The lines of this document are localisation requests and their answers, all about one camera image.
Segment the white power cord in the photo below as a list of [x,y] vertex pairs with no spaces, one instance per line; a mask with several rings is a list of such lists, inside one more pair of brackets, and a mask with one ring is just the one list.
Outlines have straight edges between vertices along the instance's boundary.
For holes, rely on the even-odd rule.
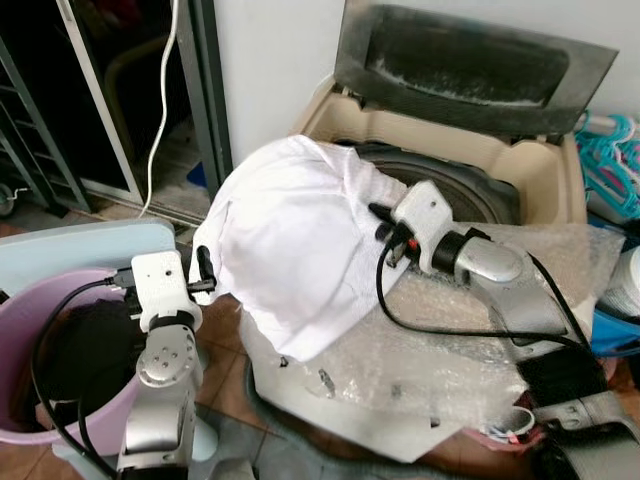
[[149,160],[147,162],[147,201],[144,203],[140,215],[141,218],[151,205],[151,196],[153,195],[153,160],[156,156],[162,134],[164,133],[164,127],[167,124],[167,63],[169,62],[169,55],[171,55],[171,49],[176,41],[176,34],[178,31],[178,7],[180,0],[173,0],[173,9],[171,11],[171,30],[169,31],[169,38],[162,52],[162,61],[160,62],[160,97],[162,98],[162,120],[160,120],[160,127],[158,133],[153,141],[151,150],[149,151]]

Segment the white cloth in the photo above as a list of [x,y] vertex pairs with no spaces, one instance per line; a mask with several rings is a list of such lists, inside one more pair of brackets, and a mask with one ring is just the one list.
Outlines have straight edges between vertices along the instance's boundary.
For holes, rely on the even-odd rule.
[[[374,306],[382,244],[370,202],[393,206],[405,185],[360,160],[352,148],[304,136],[273,142],[225,181],[193,240],[209,249],[218,287],[231,292],[277,352],[313,358]],[[406,268],[385,267],[388,291]]]

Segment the tiled floor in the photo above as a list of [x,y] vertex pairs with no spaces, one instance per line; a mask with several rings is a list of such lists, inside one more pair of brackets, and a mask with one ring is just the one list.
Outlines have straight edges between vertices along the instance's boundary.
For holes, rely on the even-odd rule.
[[[63,219],[27,207],[10,224],[0,223],[0,237],[91,221],[79,214]],[[215,478],[225,462],[246,459],[260,473],[260,480],[374,480],[381,477],[345,473],[323,465],[288,441],[271,433],[253,413],[244,394],[243,371],[248,361],[238,336],[238,304],[222,297],[204,310],[204,323],[197,332],[199,346],[209,354],[209,367],[196,401],[198,413],[213,425],[219,435],[219,448],[207,462],[194,464],[190,478]],[[630,383],[628,370],[620,369],[616,390],[625,407],[640,422],[638,393]],[[327,432],[314,429],[297,419],[289,419],[307,438],[321,449],[344,458],[375,457]],[[480,447],[464,435],[456,435],[429,452],[423,460],[461,475],[484,478],[529,479],[526,459],[496,453]],[[56,458],[48,447],[23,447],[0,444],[0,480],[78,480],[79,475],[64,461]]]

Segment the pink bucket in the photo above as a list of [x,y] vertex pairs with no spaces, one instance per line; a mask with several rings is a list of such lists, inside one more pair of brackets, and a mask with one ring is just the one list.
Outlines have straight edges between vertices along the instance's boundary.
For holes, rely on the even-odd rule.
[[[113,270],[77,270],[38,282],[28,290],[0,305],[0,441],[35,445],[63,443],[54,430],[27,432],[9,416],[9,403],[16,384],[29,362],[31,349],[48,315],[71,291],[89,282],[113,275]],[[84,292],[69,307],[86,305],[98,299],[117,300],[122,292],[98,287]],[[133,378],[109,403],[87,417],[89,437],[100,455],[114,455],[120,451],[125,424],[137,393],[137,379]],[[67,426],[69,433],[81,441],[78,423]]]

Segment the bubble wrap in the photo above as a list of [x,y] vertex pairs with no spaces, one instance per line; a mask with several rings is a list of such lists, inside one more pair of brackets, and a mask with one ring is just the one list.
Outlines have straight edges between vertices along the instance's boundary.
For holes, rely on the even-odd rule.
[[[535,255],[590,331],[595,300],[622,246],[619,235],[587,225],[473,226],[494,241],[518,244]],[[407,270],[387,302],[399,318],[415,325],[493,328],[485,306],[442,275]],[[242,337],[252,361],[280,365],[280,355],[248,314]],[[311,361],[287,368],[292,377],[305,378],[314,395],[471,427],[498,417],[526,388],[501,340],[408,332],[392,324],[380,307]],[[303,375],[293,375],[294,370]]]

